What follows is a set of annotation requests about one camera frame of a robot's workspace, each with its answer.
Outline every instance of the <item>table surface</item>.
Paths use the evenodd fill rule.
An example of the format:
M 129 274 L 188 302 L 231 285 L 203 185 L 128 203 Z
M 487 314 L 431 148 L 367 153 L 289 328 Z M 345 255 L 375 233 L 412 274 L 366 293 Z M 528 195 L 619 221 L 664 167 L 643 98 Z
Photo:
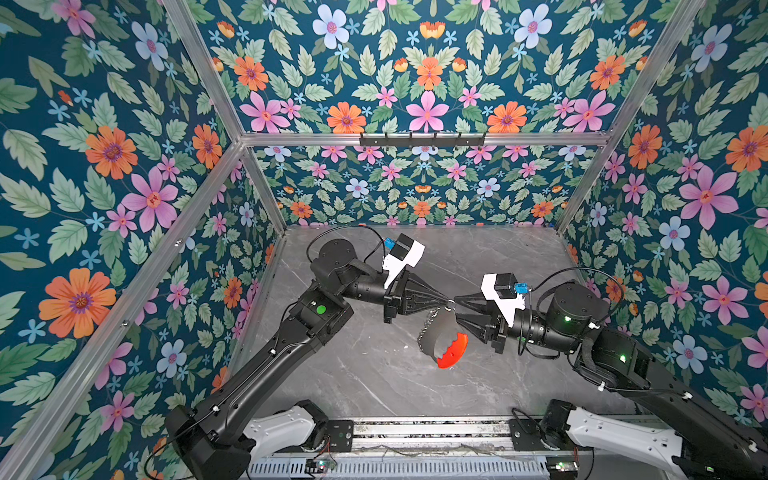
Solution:
M 285 306 L 309 286 L 313 277 L 305 249 L 320 231 L 287 232 L 260 324 L 250 330 L 255 338 L 247 342 L 253 346 L 248 356 L 273 335 Z M 449 297 L 479 292 L 486 273 L 513 272 L 519 282 L 536 285 L 550 273 L 573 266 L 563 240 L 551 228 L 406 227 L 382 228 L 380 233 L 393 239 L 405 233 L 423 243 L 424 255 L 412 270 Z M 359 257 L 377 241 L 372 232 L 345 229 L 319 240 L 313 252 L 335 235 L 352 241 Z M 369 262 L 380 258 L 374 254 Z M 564 273 L 560 280 L 568 278 Z M 512 340 L 499 355 L 470 336 L 462 360 L 451 369 L 438 369 L 416 344 L 429 312 L 397 316 L 385 324 L 381 306 L 349 303 L 355 312 L 352 319 L 296 369 L 258 415 L 287 409 L 302 399 L 311 399 L 329 416 L 508 415 L 512 406 L 535 415 L 544 413 L 551 399 L 596 413 L 635 412 L 630 400 L 599 392 L 572 372 L 564 357 L 518 356 Z

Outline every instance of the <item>floral wallpaper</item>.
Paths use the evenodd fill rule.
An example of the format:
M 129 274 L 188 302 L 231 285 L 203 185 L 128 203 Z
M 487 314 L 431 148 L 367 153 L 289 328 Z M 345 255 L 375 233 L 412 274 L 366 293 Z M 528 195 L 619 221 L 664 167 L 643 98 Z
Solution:
M 594 149 L 278 146 L 256 154 L 288 224 L 551 226 Z
M 0 63 L 2 457 L 229 141 L 157 2 L 5 2 Z M 238 165 L 35 478 L 136 475 L 220 382 L 272 236 Z
M 188 3 L 250 130 L 347 134 L 607 129 L 677 4 Z
M 745 425 L 764 424 L 768 356 L 768 12 L 710 1 L 568 231 L 611 322 Z

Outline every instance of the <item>orange flower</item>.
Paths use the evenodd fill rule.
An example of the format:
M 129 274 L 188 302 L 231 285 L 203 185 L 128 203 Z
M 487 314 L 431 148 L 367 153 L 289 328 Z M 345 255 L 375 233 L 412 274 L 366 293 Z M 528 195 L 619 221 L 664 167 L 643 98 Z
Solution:
M 643 30 L 645 30 L 645 25 L 648 25 L 648 22 L 645 20 L 638 20 L 633 23 L 632 26 L 629 27 L 629 36 L 632 38 L 637 37 Z
M 430 208 L 431 207 L 429 206 L 428 203 L 421 201 L 421 202 L 418 202 L 415 207 L 413 207 L 413 213 L 418 215 L 421 218 L 424 218 L 427 215 L 429 215 Z
M 497 106 L 493 113 L 488 117 L 488 131 L 492 134 L 516 134 L 528 121 L 528 117 L 523 117 L 528 110 L 523 105 L 518 106 L 516 101 L 507 103 L 506 108 L 504 105 Z
M 224 384 L 224 379 L 227 377 L 227 367 L 223 366 L 221 367 L 221 370 L 219 370 L 218 375 L 214 378 L 214 390 L 213 392 L 216 392 L 218 389 L 221 388 L 221 386 Z
M 760 169 L 760 162 L 768 161 L 768 126 L 758 125 L 757 130 L 752 127 L 739 132 L 739 137 L 734 138 L 728 144 L 730 153 L 725 156 L 725 163 L 733 165 L 733 169 L 742 172 L 745 168 L 748 172 Z
M 339 102 L 338 107 L 332 106 L 328 113 L 328 126 L 333 128 L 334 134 L 361 134 L 366 125 L 360 108 L 357 105 L 350 107 L 345 101 Z
M 216 25 L 219 27 L 219 31 L 224 34 L 227 38 L 232 38 L 235 36 L 235 27 L 232 26 L 230 23 L 226 22 L 219 22 Z
M 240 77 L 237 79 L 241 84 L 246 85 L 253 91 L 265 90 L 266 84 L 270 83 L 270 78 L 264 73 L 264 66 L 261 62 L 253 63 L 251 57 L 245 59 L 238 57 L 235 60 L 235 74 Z
M 605 293 L 608 294 L 611 302 L 618 302 L 624 292 L 627 291 L 627 287 L 624 286 L 624 281 L 621 278 L 617 280 L 619 282 L 618 284 L 614 282 L 613 277 L 609 278 L 608 284 L 605 287 Z
M 403 73 L 404 71 L 408 70 L 408 61 L 404 58 L 400 58 L 398 61 L 395 62 L 395 70 L 399 71 L 400 73 Z
M 594 90 L 606 90 L 619 81 L 619 75 L 624 73 L 627 66 L 624 64 L 624 56 L 611 55 L 605 61 L 598 63 L 589 79 L 592 80 Z
M 91 278 L 87 268 L 70 270 L 69 281 L 57 276 L 45 287 L 45 292 L 54 299 L 40 302 L 40 319 L 54 320 L 48 331 L 60 338 L 69 335 L 73 328 L 76 339 L 91 335 L 94 323 L 101 325 L 109 313 L 105 306 L 115 301 L 114 288 L 107 285 L 106 275 L 96 272 Z
M 304 202 L 293 202 L 293 205 L 290 206 L 290 211 L 298 218 L 309 218 L 312 216 L 312 209 L 309 205 L 304 204 Z
M 115 127 L 114 131 L 102 126 L 98 128 L 99 135 L 88 135 L 85 143 L 90 147 L 85 151 L 85 157 L 92 164 L 96 164 L 96 171 L 105 177 L 112 175 L 115 180 L 120 180 L 123 174 L 129 174 L 134 170 L 131 165 L 139 162 L 139 157 L 134 153 L 136 146 L 130 138 L 125 138 L 125 132 Z
M 578 263 L 578 250 L 576 250 L 576 247 L 568 244 L 568 253 L 571 254 L 571 258 L 573 259 L 574 263 Z
M 763 274 L 763 279 L 768 282 L 768 272 Z M 758 300 L 768 300 L 768 285 L 765 283 L 755 285 L 755 297 Z M 760 311 L 768 318 L 768 301 L 760 304 Z
M 61 99 L 61 101 L 63 101 L 64 103 L 66 103 L 66 104 L 67 104 L 67 105 L 69 105 L 70 107 L 74 107 L 74 103 L 72 102 L 72 97 L 70 97 L 70 96 L 67 94 L 67 92 L 65 92 L 65 91 L 63 91 L 63 90 L 59 90 L 59 91 L 58 91 L 58 96 L 59 96 L 59 98 Z
M 546 217 L 547 215 L 552 213 L 552 210 L 554 209 L 554 204 L 550 201 L 543 201 L 539 204 L 535 204 L 533 207 L 533 216 L 534 217 Z
M 464 71 L 467 69 L 467 62 L 463 58 L 456 57 L 453 59 L 453 63 L 451 63 L 451 68 L 456 72 Z
M 266 260 L 264 260 L 264 261 L 266 262 L 267 265 L 269 265 L 270 262 L 272 261 L 272 254 L 273 253 L 275 253 L 275 244 L 274 243 L 269 245 L 266 248 Z
M 659 157 L 656 150 L 661 148 L 660 133 L 661 130 L 656 125 L 653 127 L 646 125 L 634 135 L 632 145 L 629 147 L 629 155 L 632 157 L 629 160 L 630 165 L 644 170 L 648 164 L 656 161 Z
M 432 90 L 435 85 L 440 85 L 442 67 L 438 65 L 437 58 L 427 57 L 416 69 L 416 74 L 419 76 L 419 85 L 423 86 L 424 90 Z
M 210 129 L 210 125 L 197 125 L 194 128 L 195 137 L 192 137 L 192 146 L 197 149 L 197 159 L 205 167 L 211 169 L 219 163 L 221 157 L 221 145 L 219 135 Z
M 224 289 L 224 304 L 229 308 L 234 308 L 240 302 L 240 294 L 243 292 L 243 282 L 236 276 L 230 278 L 227 282 L 227 288 Z
M 419 31 L 424 38 L 440 38 L 445 33 L 445 23 L 443 22 L 424 22 L 419 25 Z

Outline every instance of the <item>red plastic object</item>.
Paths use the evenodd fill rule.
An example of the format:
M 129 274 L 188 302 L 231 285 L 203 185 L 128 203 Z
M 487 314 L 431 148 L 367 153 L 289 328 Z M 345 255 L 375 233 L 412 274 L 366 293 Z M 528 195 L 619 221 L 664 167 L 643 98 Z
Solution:
M 456 340 L 454 340 L 451 346 L 442 354 L 442 357 L 437 359 L 437 366 L 441 369 L 449 369 L 454 366 L 464 356 L 464 352 L 467 351 L 468 343 L 469 337 L 466 333 L 457 333 Z

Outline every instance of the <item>aluminum frame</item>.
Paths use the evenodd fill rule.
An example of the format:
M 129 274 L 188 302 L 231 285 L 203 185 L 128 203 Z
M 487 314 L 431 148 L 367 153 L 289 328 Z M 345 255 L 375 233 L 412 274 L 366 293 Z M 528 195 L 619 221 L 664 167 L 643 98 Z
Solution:
M 517 134 L 455 134 L 455 133 L 416 133 L 407 134 L 257 134 L 247 132 L 241 138 L 247 147 L 266 147 L 282 145 L 284 147 L 311 147 L 323 145 L 343 145 L 346 147 L 416 147 L 434 145 L 436 147 L 462 147 L 479 145 L 592 145 L 602 147 L 608 144 L 609 135 L 603 131 L 573 133 L 517 133 Z
M 181 42 L 184 44 L 184 48 L 187 50 L 187 54 L 190 56 L 192 65 L 197 70 L 197 74 L 200 75 L 200 80 L 203 82 L 203 87 L 208 93 L 208 97 L 213 102 L 214 108 L 224 124 L 224 129 L 230 136 L 230 141 L 232 144 L 237 144 L 238 147 L 242 146 L 241 138 L 245 134 L 243 123 L 237 115 L 237 110 L 235 110 L 235 106 L 230 100 L 221 77 L 214 68 L 214 60 L 208 52 L 208 47 L 203 40 L 200 29 L 197 28 L 197 23 L 192 17 L 189 5 L 185 0 L 165 0 L 164 6 L 168 17 L 176 28 L 176 32 L 179 34 L 179 38 L 181 38 Z M 280 236 L 284 235 L 285 220 L 276 208 L 277 200 L 269 184 L 266 182 L 264 172 L 262 172 L 259 164 L 256 162 L 244 161 L 243 165 L 253 180 L 258 197 L 262 200 L 267 216 L 270 218 L 272 225 L 274 225 L 275 231 Z
M 560 235 L 565 234 L 568 225 L 571 224 L 576 212 L 581 208 L 594 182 L 600 177 L 606 162 L 616 151 L 616 147 L 624 136 L 624 132 L 632 125 L 637 111 L 640 110 L 640 106 L 648 94 L 650 94 L 651 89 L 656 84 L 656 80 L 661 75 L 661 71 L 667 65 L 677 46 L 683 40 L 685 32 L 693 25 L 697 13 L 704 7 L 706 2 L 707 0 L 680 0 L 680 3 L 677 4 L 670 21 L 664 27 L 661 35 L 659 35 L 654 49 L 648 55 L 648 63 L 646 63 L 643 71 L 637 76 L 637 81 L 632 86 L 632 90 L 630 90 L 627 98 L 624 99 L 619 112 L 616 114 L 613 122 L 611 122 L 611 128 L 608 130 L 608 143 L 600 148 L 592 157 L 592 162 L 587 167 L 587 171 L 584 172 L 573 195 L 568 200 L 565 212 L 558 219 L 555 228 L 558 229 Z
M 230 146 L 210 171 L 184 211 L 168 229 L 163 240 L 136 273 L 123 295 L 75 358 L 64 376 L 48 394 L 49 401 L 31 420 L 25 434 L 0 462 L 3 480 L 28 480 L 67 427 L 82 399 L 93 387 L 98 373 L 107 365 L 128 327 L 138 316 L 152 290 L 162 281 L 178 253 L 210 206 L 220 185 L 229 177 L 243 154 L 240 144 Z

